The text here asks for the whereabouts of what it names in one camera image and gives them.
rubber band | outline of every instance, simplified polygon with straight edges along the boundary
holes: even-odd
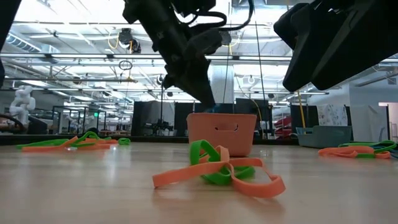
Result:
[[[390,159],[390,152],[385,149],[374,150],[370,146],[347,146],[326,148],[318,151],[322,157],[344,157],[344,158],[367,158],[367,159]]]
[[[22,149],[23,147],[30,147],[30,146],[60,146],[65,143],[69,139],[55,139],[55,140],[47,140],[41,142],[35,142],[30,144],[21,144],[17,145],[18,149]]]
[[[200,150],[204,149],[206,155],[200,158]],[[227,148],[218,146],[216,149],[207,141],[193,142],[190,148],[190,160],[195,165],[164,172],[152,176],[154,187],[161,187],[163,185],[188,180],[197,176],[205,176],[211,178],[211,181],[219,182],[222,185],[225,180],[224,176],[228,176],[234,189],[242,194],[251,197],[271,198],[275,197],[285,191],[283,180],[278,175],[271,174],[266,168],[261,159],[258,158],[242,158],[242,159],[229,159],[229,152]],[[237,167],[262,167],[264,172],[269,176],[271,183],[269,184],[252,184],[237,178]],[[227,169],[229,174],[223,173],[223,169]]]
[[[57,139],[20,145],[23,152],[61,152],[61,151],[94,151],[105,150],[117,144],[115,139],[100,139],[95,133],[87,132],[81,138],[75,136],[71,140]]]
[[[374,149],[374,153],[381,153],[393,150],[397,147],[397,144],[394,141],[382,141],[382,142],[353,142],[353,143],[346,143],[342,144],[339,147],[346,147],[346,146],[369,146]]]
[[[119,145],[121,145],[121,146],[128,146],[128,145],[130,145],[130,139],[128,139],[128,138],[119,138],[119,141],[118,141],[118,143],[119,143]]]

cable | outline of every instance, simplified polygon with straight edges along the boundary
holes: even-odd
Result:
[[[229,67],[229,50],[227,50],[227,58],[226,58],[226,72],[225,72],[225,85],[224,85],[224,97],[223,103],[225,103],[225,92],[226,92],[226,82],[228,81],[228,67]]]
[[[240,40],[239,40],[239,37],[238,37],[238,39],[237,40],[235,40],[235,44],[233,44],[233,45],[231,45],[231,44],[229,44],[229,45],[223,45],[223,47],[229,47],[229,46],[231,46],[231,47],[234,47],[236,44],[238,44],[238,43],[240,43]]]
[[[239,84],[238,78],[235,77],[235,79],[236,79],[236,83],[238,84],[239,89],[243,92],[242,87],[241,87],[241,84]],[[258,112],[259,112],[259,117],[260,117],[260,128],[261,128],[261,131],[262,131],[262,137],[261,137],[261,139],[264,139],[264,128],[262,128],[262,126],[261,126],[261,123],[262,123],[262,116],[261,116],[260,107],[259,107],[259,105],[257,104],[257,102],[254,101],[254,99],[251,99],[250,97],[248,97],[247,94],[243,93],[243,95],[244,95],[245,97],[247,97],[249,100],[251,100],[251,101],[255,104],[255,106],[257,107],[257,110],[258,110]]]
[[[130,82],[127,82],[126,93],[124,94],[126,97],[124,98],[124,105],[123,105],[123,111],[122,111],[122,119],[120,120],[120,125],[122,125],[122,123],[123,123],[123,115],[124,115],[124,111],[126,110],[127,94],[128,94],[128,92],[129,92],[129,84],[130,84]]]
[[[120,32],[118,32],[118,36],[116,37],[116,45],[114,47],[111,45],[111,39],[108,39],[108,45],[109,45],[110,48],[116,49],[118,47],[118,45],[119,45],[119,35],[120,35]]]
[[[264,93],[264,80],[263,80],[263,75],[262,75],[262,65],[261,65],[261,52],[260,52],[260,43],[259,43],[259,31],[257,28],[257,19],[254,20],[254,23],[256,25],[256,37],[257,37],[257,49],[258,49],[258,53],[259,53],[259,63],[260,63],[260,75],[261,75],[261,88],[262,88],[262,96],[264,98],[264,106],[265,109],[267,109],[267,104],[266,104],[266,94]]]
[[[181,21],[180,21],[180,23],[189,26],[189,25],[191,25],[193,22],[195,22],[195,21],[198,19],[198,17],[199,17],[199,15],[196,14],[196,15],[193,17],[193,19],[192,19],[191,21],[189,21],[189,22],[181,22]]]
[[[195,28],[196,30],[200,30],[201,32],[203,32],[204,30],[209,30],[212,28],[217,28],[217,29],[221,29],[220,27],[225,26],[227,23],[227,17],[225,14],[221,13],[221,12],[196,12],[194,13],[194,15],[198,15],[198,16],[208,16],[208,17],[217,17],[222,19],[221,22],[212,22],[212,23],[206,23],[206,24],[197,24],[196,26],[194,26],[193,28]]]
[[[221,28],[218,28],[218,30],[220,30],[220,31],[235,31],[235,30],[240,30],[243,27],[246,27],[250,23],[250,20],[253,16],[253,12],[254,12],[254,0],[248,0],[248,1],[249,1],[249,18],[247,19],[246,22],[244,22],[242,25],[237,26],[237,27],[230,27],[230,28],[221,27]]]

table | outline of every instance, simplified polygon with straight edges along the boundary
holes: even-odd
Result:
[[[105,153],[22,154],[0,147],[0,223],[394,223],[395,161],[319,159],[316,149],[254,146],[287,190],[250,198],[200,178],[158,190],[187,144],[132,143]],[[261,172],[255,181],[265,181]]]
[[[129,133],[127,131],[99,131],[100,135],[111,136],[111,135],[123,135],[126,136]]]

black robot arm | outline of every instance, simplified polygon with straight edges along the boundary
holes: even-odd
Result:
[[[275,32],[293,57],[284,86],[326,90],[398,53],[396,0],[315,0],[289,9]]]
[[[254,11],[253,0],[249,0],[249,19],[239,27],[225,28],[226,15],[209,12],[216,0],[124,0],[123,17],[132,24],[139,21],[150,39],[152,49],[159,51],[166,62],[165,88],[176,86],[187,92],[205,106],[215,105],[208,79],[210,60],[221,47],[220,32],[237,30],[246,26]],[[222,18],[213,24],[198,24],[189,27],[177,19],[175,12],[187,17],[190,14]]]

orange rubber band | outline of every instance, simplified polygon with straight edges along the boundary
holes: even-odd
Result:
[[[115,139],[86,139],[80,144],[86,144],[86,143],[99,143],[99,144],[118,144],[118,140]]]
[[[183,169],[170,170],[161,174],[152,176],[154,187],[161,187],[163,185],[188,180],[206,174],[214,174],[220,171],[223,166],[227,166],[231,171],[231,178],[234,189],[244,195],[259,198],[275,197],[285,191],[285,184],[282,178],[278,175],[271,174],[266,168],[261,159],[258,158],[242,158],[229,159],[229,152],[227,148],[218,146],[216,148],[220,152],[220,162],[207,162],[208,156],[200,159],[200,163],[194,166]],[[262,167],[266,174],[271,179],[269,184],[252,184],[239,180],[234,176],[234,167],[236,166],[256,166]]]
[[[322,157],[356,158],[358,154],[374,154],[374,149],[369,146],[348,146],[321,149],[318,155]],[[390,152],[375,154],[376,159],[390,159]]]
[[[67,140],[60,146],[30,146],[23,147],[22,152],[49,152],[49,151],[62,151],[65,150],[66,147],[69,147],[70,144],[74,143],[78,139],[77,136],[74,138]]]

